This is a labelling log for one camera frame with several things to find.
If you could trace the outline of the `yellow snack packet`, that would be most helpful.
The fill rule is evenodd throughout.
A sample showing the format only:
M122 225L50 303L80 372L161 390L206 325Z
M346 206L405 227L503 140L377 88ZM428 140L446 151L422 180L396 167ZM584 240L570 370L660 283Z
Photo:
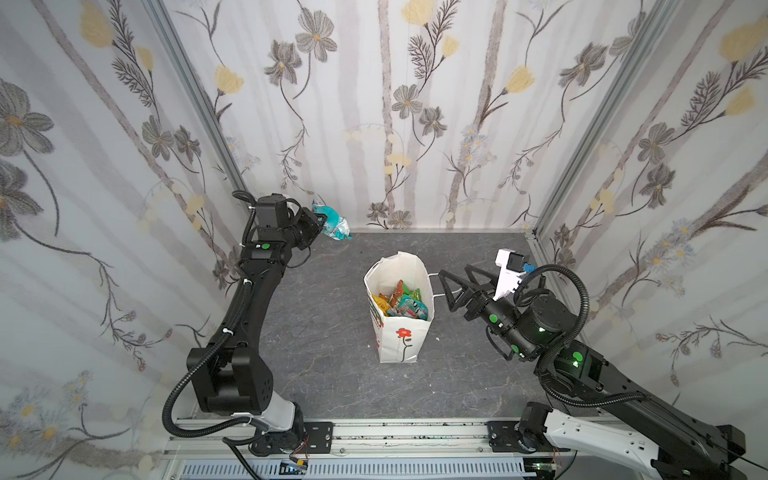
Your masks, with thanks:
M391 305L389 303L389 298L384 295L373 295L372 300L374 301L377 308L382 312L384 316L390 316L391 315Z

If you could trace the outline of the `right corner aluminium post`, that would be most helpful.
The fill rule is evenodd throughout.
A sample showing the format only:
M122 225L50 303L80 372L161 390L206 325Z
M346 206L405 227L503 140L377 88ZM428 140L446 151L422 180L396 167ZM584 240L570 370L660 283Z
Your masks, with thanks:
M619 111L629 94L633 83L640 75L646 61L650 58L656 43L663 35L667 24L673 18L678 7L677 1L656 1L648 11L646 20L640 26L624 60L620 63L617 75L610 84L605 97L595 111L588 128L573 150L573 155L566 164L552 194L547 200L532 237L541 240L546 230L552 226L558 210L566 203L566 197L578 180L582 168L591 156L593 148L610 126L613 117Z

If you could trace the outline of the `red green snack packet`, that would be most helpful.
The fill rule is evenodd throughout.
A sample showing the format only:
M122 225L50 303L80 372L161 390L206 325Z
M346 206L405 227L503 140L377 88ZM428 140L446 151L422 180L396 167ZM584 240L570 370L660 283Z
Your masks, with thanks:
M422 300L421 291L418 288L411 289L403 280L399 280L394 292L388 299L388 303L391 307L397 307L405 297L418 302Z

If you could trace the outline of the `left corner aluminium post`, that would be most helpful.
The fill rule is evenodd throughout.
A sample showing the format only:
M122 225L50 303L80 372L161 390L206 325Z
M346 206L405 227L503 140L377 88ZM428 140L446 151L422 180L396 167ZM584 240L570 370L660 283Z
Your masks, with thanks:
M144 1L151 25L159 37L161 47L170 60L170 68L181 86L186 104L192 109L197 121L204 130L205 141L212 148L214 157L202 162L196 153L191 157L201 168L200 176L206 171L216 172L221 177L220 183L231 193L235 190L248 190L244 174L259 164L259 159L249 154L242 142L231 135L226 135L220 124L220 117L230 107L229 103L220 105L218 99L224 94L218 92L209 96L201 76L192 64L184 49L171 19L162 1Z

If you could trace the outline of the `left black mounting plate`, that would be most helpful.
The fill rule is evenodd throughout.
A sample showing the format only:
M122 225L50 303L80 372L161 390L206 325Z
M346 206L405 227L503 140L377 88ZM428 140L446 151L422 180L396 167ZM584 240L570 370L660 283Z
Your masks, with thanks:
M308 456L329 454L333 440L334 423L305 422L303 426L283 432L267 432L248 445L248 451L257 457L290 454Z

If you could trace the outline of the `teal mini snack packet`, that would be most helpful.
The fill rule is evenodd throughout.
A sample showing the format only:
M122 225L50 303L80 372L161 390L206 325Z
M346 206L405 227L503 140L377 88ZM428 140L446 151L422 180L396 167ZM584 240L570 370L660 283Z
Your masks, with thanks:
M426 321L429 316L429 309L423 302L407 295L398 300L394 309L399 317Z

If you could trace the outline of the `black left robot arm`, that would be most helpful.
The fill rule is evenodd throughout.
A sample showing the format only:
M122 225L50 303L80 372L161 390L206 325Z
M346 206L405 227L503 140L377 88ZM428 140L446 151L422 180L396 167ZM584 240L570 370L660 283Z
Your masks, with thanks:
M294 250L309 251L327 217L278 193L255 198L236 190L232 195L249 212L235 262L236 290L208 345L190 351L187 372L166 401L164 426L177 437L209 436L237 425L287 432L300 417L298 406L276 393L273 373L260 354L260 338ZM193 388L201 411L222 416L222 422L191 430L177 425L173 403L186 387Z

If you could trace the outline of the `white paper bag red flower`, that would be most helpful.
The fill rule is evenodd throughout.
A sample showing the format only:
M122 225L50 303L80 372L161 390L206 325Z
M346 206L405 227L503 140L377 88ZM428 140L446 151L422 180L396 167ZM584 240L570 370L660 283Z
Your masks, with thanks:
M421 259L407 252L381 258L364 276L379 361L382 364L417 361L435 319L435 300L439 295L433 290L433 278ZM411 289L418 288L421 291L421 302L429 309L426 321L399 317L394 307L391 307L390 316L384 316L375 305L372 296L381 294L389 298L399 280L403 280Z

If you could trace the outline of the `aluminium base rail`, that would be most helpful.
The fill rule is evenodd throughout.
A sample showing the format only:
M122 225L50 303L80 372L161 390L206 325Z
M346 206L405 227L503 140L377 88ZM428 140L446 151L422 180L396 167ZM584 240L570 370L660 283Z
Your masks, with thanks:
M309 458L427 458L543 456L564 460L576 453L622 465L655 459L659 447L618 419L553 412L545 422L553 453L494 453L484 418L334 419L329 454Z

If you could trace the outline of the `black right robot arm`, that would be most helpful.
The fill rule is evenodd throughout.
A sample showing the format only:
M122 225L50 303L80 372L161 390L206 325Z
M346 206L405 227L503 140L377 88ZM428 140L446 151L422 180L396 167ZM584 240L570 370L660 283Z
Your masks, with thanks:
M546 395L565 406L604 410L647 438L652 446L639 468L659 479L745 478L735 465L746 452L741 430L683 413L578 340L590 299L575 272L555 264L523 266L512 273L517 285L509 293L502 292L499 275L473 265L465 272L437 275L449 310L483 320L504 360L534 363Z

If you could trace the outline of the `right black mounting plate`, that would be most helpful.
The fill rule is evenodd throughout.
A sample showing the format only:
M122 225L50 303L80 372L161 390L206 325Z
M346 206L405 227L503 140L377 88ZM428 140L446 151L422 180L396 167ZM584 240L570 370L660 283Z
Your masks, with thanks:
M494 453L553 453L555 446L545 436L553 412L549 405L529 402L518 420L488 421L489 446Z

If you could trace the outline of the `corner aluminium post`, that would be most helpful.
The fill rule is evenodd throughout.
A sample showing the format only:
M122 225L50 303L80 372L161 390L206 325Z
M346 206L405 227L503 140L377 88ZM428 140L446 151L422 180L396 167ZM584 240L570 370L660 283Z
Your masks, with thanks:
M646 61L650 58L656 43L663 35L667 24L673 18L678 7L677 1L656 1L648 11L646 20L640 26L624 60L620 63L617 75L610 84L605 97L595 111L588 128L573 150L573 155L566 164L552 194L547 200L532 237L541 240L546 230L552 226L558 210L566 203L566 197L578 180L582 168L591 156L593 148L610 126L613 117L619 111L629 94L633 83L640 75Z
M218 99L224 94L218 92L209 96L201 76L192 64L184 49L171 19L162 1L144 1L151 25L159 37L161 47L170 60L170 68L181 86L186 104L192 109L197 121L204 130L205 141L212 148L214 157L202 162L196 153L191 157L201 168L200 176L206 171L216 172L221 177L220 183L231 193L235 190L248 190L244 174L259 164L259 159L249 154L242 142L231 135L226 135L220 124L220 117L230 107L229 103L220 105Z

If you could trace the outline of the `black mounting plate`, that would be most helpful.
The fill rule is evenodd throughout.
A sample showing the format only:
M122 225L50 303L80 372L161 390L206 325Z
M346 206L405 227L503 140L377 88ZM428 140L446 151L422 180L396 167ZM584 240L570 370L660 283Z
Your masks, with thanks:
M553 453L555 446L545 436L553 412L549 405L529 402L518 420L488 421L489 446L494 453Z
M333 440L334 423L305 422L303 426L283 432L267 432L248 445L248 451L257 457L290 454L308 456L329 454Z

